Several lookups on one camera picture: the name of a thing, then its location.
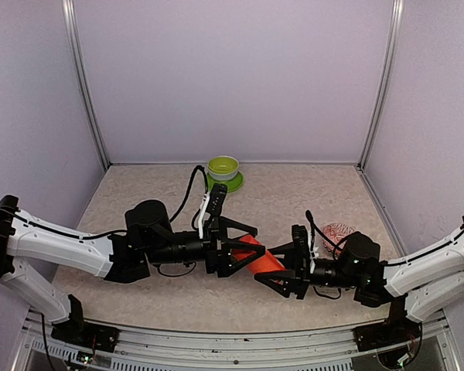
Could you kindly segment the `red pill bottle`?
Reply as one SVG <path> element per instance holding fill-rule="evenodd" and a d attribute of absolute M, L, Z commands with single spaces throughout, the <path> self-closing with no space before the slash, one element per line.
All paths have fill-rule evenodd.
<path fill-rule="evenodd" d="M 240 242 L 260 245 L 260 243 L 251 235 L 245 235 L 239 238 Z M 232 250 L 232 254 L 236 260 L 244 260 L 254 254 L 254 251 L 249 250 Z M 284 265 L 274 257 L 269 250 L 265 251 L 265 254 L 258 259 L 255 259 L 247 265 L 247 269 L 252 273 L 262 273 L 269 271 L 285 271 Z"/>

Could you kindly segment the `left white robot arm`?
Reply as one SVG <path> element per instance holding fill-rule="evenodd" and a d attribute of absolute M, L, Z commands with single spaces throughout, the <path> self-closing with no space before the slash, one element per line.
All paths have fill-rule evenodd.
<path fill-rule="evenodd" d="M 56 290 L 29 258 L 72 267 L 106 281 L 128 284 L 147 278 L 150 266 L 204 262 L 206 272 L 229 277 L 263 257 L 264 246 L 228 236 L 230 229 L 256 236 L 257 229 L 221 215 L 227 187 L 206 186 L 196 230 L 175 232 L 165 204 L 145 200 L 125 213 L 125 228 L 81 233 L 42 221 L 19 208 L 19 200 L 0 200 L 0 283 L 16 290 L 55 328 L 75 343 L 93 335 L 82 304 Z"/>

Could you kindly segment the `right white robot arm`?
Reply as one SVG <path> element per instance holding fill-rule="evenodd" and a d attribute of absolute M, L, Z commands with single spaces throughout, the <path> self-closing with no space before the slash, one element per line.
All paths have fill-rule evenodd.
<path fill-rule="evenodd" d="M 385 342 L 398 342 L 410 322 L 423 322 L 464 296 L 464 216 L 448 236 L 393 260 L 381 260 L 380 245 L 361 232 L 344 237 L 341 253 L 330 259 L 310 257 L 307 239 L 305 227 L 295 225 L 292 242 L 270 251 L 283 255 L 283 269 L 256 273 L 255 280 L 285 298 L 328 287 L 352 289 L 354 301 L 370 308 L 390 304 L 396 313 L 380 326 Z"/>

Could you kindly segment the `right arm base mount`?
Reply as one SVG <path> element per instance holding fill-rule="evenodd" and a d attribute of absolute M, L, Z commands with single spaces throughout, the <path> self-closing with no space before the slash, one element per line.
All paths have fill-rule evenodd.
<path fill-rule="evenodd" d="M 384 322 L 358 326 L 353 330 L 359 352 L 366 352 L 416 339 L 421 334 L 421 324 L 416 322 L 386 324 Z"/>

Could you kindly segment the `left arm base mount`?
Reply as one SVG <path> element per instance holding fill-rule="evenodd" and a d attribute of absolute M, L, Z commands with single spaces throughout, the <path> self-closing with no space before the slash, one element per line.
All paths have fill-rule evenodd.
<path fill-rule="evenodd" d="M 62 342 L 89 348 L 94 351 L 113 353 L 118 343 L 120 330 L 106 325 L 82 322 L 76 324 L 72 321 L 63 322 L 53 326 L 51 336 Z"/>

